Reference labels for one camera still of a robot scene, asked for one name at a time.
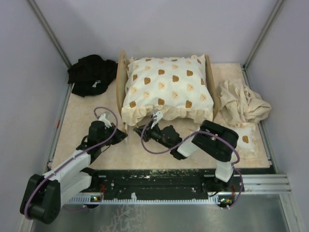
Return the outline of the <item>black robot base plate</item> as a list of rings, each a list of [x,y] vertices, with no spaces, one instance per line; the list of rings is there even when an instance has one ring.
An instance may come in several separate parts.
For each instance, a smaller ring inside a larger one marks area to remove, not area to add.
[[[93,183],[84,193],[97,192],[105,200],[206,200],[218,193],[235,193],[242,183],[236,174],[228,183],[213,169],[94,170]]]

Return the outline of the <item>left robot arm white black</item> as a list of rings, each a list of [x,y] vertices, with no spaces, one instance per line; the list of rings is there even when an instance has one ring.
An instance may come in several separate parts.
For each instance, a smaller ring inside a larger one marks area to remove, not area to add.
[[[93,121],[72,155],[45,174],[32,175],[21,202],[20,213],[27,219],[50,224],[61,208],[77,193],[98,190],[100,179],[89,168],[102,153],[104,146],[116,145],[128,134],[108,121]]]

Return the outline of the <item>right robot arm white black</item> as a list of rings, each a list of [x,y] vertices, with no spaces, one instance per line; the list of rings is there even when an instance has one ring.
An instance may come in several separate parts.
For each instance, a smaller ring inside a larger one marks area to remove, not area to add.
[[[240,157],[236,151],[239,135],[232,129],[205,120],[197,131],[181,138],[170,125],[160,129],[155,119],[135,127],[141,145],[148,153],[161,155],[170,153],[177,160],[184,160],[197,151],[203,151],[216,160],[216,187],[227,191],[233,185],[234,165]]]

